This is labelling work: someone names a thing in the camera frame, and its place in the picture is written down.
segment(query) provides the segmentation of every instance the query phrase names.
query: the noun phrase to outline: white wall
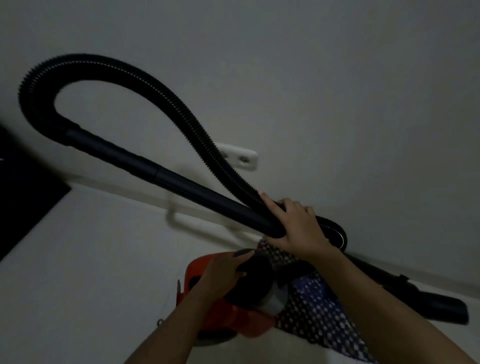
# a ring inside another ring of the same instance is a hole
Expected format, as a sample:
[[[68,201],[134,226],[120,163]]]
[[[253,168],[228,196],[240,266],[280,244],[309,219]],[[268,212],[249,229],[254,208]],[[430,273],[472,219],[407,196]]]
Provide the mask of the white wall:
[[[257,242],[220,225],[74,186],[0,262],[0,363],[123,363],[175,307],[176,281],[183,281],[189,262]],[[434,291],[466,302],[468,326],[437,326],[480,360],[480,300]],[[355,362],[276,329],[196,348],[189,358],[190,364],[298,361]]]
[[[176,92],[215,141],[259,152],[259,169],[241,174],[340,223],[351,252],[479,286],[479,15],[466,0],[6,0],[0,118],[63,172],[165,199],[40,136],[17,105],[22,77],[49,57],[130,62]],[[58,108],[228,194],[137,95],[79,83]]]

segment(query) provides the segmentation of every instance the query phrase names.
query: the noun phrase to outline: patterned fabric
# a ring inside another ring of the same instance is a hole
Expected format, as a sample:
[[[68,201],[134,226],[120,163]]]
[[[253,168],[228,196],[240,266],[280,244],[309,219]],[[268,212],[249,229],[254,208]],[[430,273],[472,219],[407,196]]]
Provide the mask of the patterned fabric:
[[[274,268],[297,260],[264,239],[258,243],[258,249],[266,252]],[[317,272],[288,284],[288,301],[276,317],[276,327],[349,358],[376,363],[358,335],[355,324],[346,316],[337,297]]]

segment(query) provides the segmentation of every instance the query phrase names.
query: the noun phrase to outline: black extension tube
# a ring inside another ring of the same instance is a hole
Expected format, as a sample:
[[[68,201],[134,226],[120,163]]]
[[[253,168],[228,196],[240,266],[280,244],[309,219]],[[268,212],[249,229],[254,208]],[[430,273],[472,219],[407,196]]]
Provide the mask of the black extension tube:
[[[246,206],[93,135],[58,114],[54,105],[57,94],[65,86],[83,80],[114,83],[155,104],[185,135],[219,181]],[[28,73],[20,86],[18,98],[26,119],[47,138],[73,146],[266,235],[274,238],[285,235],[280,221],[266,208],[257,191],[224,160],[192,112],[165,85],[144,71],[98,55],[59,56],[41,63]],[[317,221],[330,243],[344,251],[347,246],[344,230],[328,219],[317,216]],[[359,259],[350,256],[349,259],[425,317],[461,324],[468,322],[467,307],[462,301],[445,296],[422,296],[413,284],[401,277]],[[307,263],[298,266],[301,273],[308,273],[311,269]]]

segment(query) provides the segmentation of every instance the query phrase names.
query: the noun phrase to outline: tiled floor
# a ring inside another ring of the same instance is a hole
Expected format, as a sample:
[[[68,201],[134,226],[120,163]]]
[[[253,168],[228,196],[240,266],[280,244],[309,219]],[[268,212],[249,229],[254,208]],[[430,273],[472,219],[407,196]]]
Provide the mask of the tiled floor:
[[[75,186],[0,264],[1,363],[122,363],[175,305],[200,255],[258,236]],[[480,319],[480,311],[475,314]],[[442,326],[472,350],[472,332]],[[194,348],[190,364],[354,361],[272,329]]]

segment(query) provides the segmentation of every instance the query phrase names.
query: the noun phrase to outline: right hand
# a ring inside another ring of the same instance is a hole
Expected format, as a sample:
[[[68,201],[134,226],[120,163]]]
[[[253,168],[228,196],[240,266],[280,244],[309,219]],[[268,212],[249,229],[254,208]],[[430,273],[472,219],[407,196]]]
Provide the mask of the right hand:
[[[318,225],[312,207],[303,207],[299,202],[285,198],[280,201],[285,205],[287,210],[285,212],[265,192],[259,191],[258,194],[287,231],[287,234],[280,239],[266,236],[270,244],[310,263],[335,249]]]

